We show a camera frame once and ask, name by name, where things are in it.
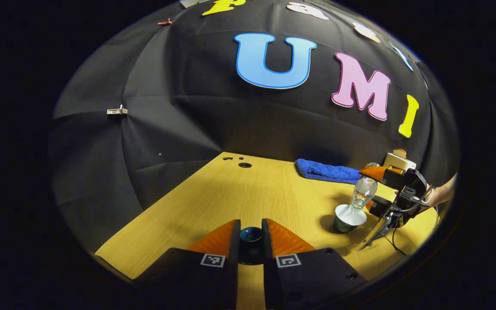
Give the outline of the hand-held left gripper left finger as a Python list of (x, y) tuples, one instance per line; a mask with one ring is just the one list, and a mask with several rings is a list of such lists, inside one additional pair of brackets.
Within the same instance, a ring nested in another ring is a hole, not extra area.
[(151, 310), (234, 310), (240, 220), (231, 220), (186, 249), (169, 248), (134, 279)]

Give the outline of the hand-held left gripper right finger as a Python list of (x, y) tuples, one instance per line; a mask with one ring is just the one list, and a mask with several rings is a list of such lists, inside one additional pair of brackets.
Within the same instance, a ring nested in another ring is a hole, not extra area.
[(270, 218), (262, 220), (264, 300), (268, 310), (320, 310), (366, 279), (335, 249), (315, 248)]

